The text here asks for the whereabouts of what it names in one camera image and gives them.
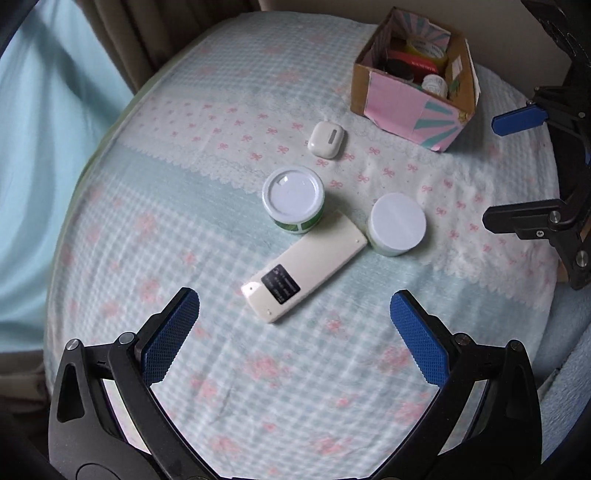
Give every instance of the white jar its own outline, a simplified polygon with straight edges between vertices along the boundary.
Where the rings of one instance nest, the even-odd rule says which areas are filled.
[[[423,90],[434,93],[442,98],[447,98],[447,82],[445,78],[439,75],[435,75],[434,73],[427,75],[423,79],[421,87]]]
[[[374,250],[385,257],[396,257],[416,247],[426,230],[423,209],[402,193],[382,196],[369,214],[368,239]]]
[[[265,180],[262,202],[273,221],[289,233],[306,233],[322,216],[324,185],[300,165],[278,168]]]

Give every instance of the light blue curtain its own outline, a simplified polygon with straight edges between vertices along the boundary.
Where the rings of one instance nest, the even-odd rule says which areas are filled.
[[[0,59],[0,352],[41,348],[70,197],[131,98],[73,0],[41,0]]]

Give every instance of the cardboard box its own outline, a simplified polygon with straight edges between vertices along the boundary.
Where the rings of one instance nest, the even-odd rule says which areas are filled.
[[[448,99],[376,68],[388,50],[403,49],[406,39],[413,36],[425,38],[446,52]],[[474,115],[479,96],[478,78],[464,35],[397,8],[378,26],[353,66],[351,111],[433,151],[449,147]]]

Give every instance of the screw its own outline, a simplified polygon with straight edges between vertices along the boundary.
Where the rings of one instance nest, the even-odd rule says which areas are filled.
[[[548,218],[550,218],[550,222],[557,224],[560,221],[560,212],[552,210]]]
[[[454,335],[453,339],[456,341],[458,345],[467,345],[472,340],[465,333],[457,333]]]
[[[519,340],[512,340],[509,342],[509,345],[511,345],[511,348],[516,352],[523,351],[523,343],[521,343]]]
[[[80,341],[77,338],[74,338],[66,343],[66,350],[76,350],[78,345],[80,345]]]
[[[119,335],[119,343],[121,345],[127,345],[134,341],[135,335],[131,332],[125,332]]]
[[[589,264],[589,254],[585,250],[578,251],[576,261],[578,266],[585,268]]]

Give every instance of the yellow tape roll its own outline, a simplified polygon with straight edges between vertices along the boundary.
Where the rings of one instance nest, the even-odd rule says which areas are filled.
[[[447,65],[447,55],[434,43],[419,37],[409,37],[405,50],[411,55],[417,55],[424,59],[431,60],[437,67],[439,73],[442,73],[443,70],[445,70]]]

